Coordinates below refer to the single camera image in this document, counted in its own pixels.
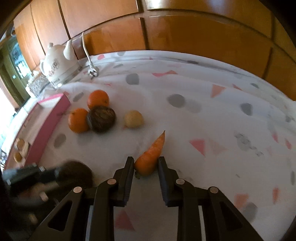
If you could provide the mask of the small round snacks in box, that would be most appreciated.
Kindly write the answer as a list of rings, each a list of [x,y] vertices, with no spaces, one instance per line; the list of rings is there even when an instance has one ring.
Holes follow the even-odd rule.
[[[17,138],[15,141],[15,149],[14,160],[17,163],[20,163],[28,154],[30,144],[26,140],[22,138]]]

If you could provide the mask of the far orange tangerine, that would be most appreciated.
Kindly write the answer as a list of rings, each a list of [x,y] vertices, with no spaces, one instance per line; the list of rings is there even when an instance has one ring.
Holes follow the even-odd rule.
[[[109,107],[109,96],[103,90],[95,90],[88,96],[87,106],[89,109],[93,109],[96,106]]]

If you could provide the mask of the dark brown round fruit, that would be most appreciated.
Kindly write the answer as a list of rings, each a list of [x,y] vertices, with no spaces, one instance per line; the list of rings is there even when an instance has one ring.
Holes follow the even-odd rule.
[[[116,122],[115,111],[107,106],[96,106],[87,115],[87,123],[90,129],[96,133],[109,131]]]

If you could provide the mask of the clear crystal glass container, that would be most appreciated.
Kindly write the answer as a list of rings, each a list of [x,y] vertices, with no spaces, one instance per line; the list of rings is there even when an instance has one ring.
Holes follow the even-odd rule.
[[[30,76],[25,90],[30,97],[38,97],[43,89],[49,84],[50,82],[47,77],[39,72],[37,75]]]

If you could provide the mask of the pale yellow round fruit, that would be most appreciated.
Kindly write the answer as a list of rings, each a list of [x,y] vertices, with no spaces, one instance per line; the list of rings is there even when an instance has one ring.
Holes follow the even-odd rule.
[[[124,122],[127,128],[139,128],[144,124],[144,118],[139,111],[130,110],[125,114]]]

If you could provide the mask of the orange carrot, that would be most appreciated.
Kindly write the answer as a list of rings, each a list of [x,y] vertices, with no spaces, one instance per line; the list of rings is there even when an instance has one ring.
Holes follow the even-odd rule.
[[[134,168],[137,174],[146,177],[155,171],[164,143],[165,131],[163,131],[153,144],[135,161]]]

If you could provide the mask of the patterned white tablecloth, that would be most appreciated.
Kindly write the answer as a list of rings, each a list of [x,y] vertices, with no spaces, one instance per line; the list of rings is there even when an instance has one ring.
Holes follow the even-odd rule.
[[[90,188],[97,187],[123,168],[128,157],[135,164],[165,131],[160,157],[181,179],[202,189],[217,187],[261,240],[295,240],[294,100],[245,70],[196,55],[128,51],[93,56],[92,61],[99,68],[97,76],[83,62],[69,83],[45,88],[16,115],[1,104],[1,147],[8,154],[24,112],[63,93],[71,104],[37,166],[79,161],[92,171]],[[115,125],[105,133],[90,128],[72,132],[70,112],[89,112],[88,96],[95,90],[108,94]],[[141,127],[125,126],[130,110],[142,114]],[[54,193],[57,205],[74,188],[60,183]],[[1,240],[30,240],[54,208],[1,206]],[[177,231],[178,208],[163,200],[158,161],[146,177],[134,168],[128,202],[114,208],[114,240],[177,240]]]

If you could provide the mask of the near orange tangerine with stem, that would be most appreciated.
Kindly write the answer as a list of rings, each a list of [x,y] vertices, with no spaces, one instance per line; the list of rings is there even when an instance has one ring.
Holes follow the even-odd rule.
[[[84,133],[89,130],[87,123],[88,111],[84,108],[77,108],[68,116],[68,126],[74,133]]]

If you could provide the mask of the wooden panelled cabinet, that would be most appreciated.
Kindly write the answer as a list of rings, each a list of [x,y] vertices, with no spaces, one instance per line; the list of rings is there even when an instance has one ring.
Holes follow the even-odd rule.
[[[30,69],[49,43],[73,41],[76,57],[163,50],[219,60],[295,99],[295,45],[260,1],[26,1],[14,19]]]

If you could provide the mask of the white ceramic electric kettle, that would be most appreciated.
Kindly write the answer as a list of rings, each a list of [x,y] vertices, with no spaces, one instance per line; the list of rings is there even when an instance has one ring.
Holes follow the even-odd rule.
[[[40,70],[54,89],[68,82],[80,69],[72,40],[68,40],[65,46],[48,44],[45,58],[40,62]]]

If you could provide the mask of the pink and white box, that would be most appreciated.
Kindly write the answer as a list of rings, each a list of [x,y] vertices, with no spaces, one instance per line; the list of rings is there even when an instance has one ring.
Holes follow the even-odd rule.
[[[37,102],[29,113],[24,112],[25,119],[12,139],[11,149],[4,169],[21,168],[33,163],[37,164],[43,155],[48,140],[70,104],[68,97],[60,93]],[[20,163],[14,160],[14,153],[16,152],[15,141],[17,138],[22,138],[30,144],[27,156]]]

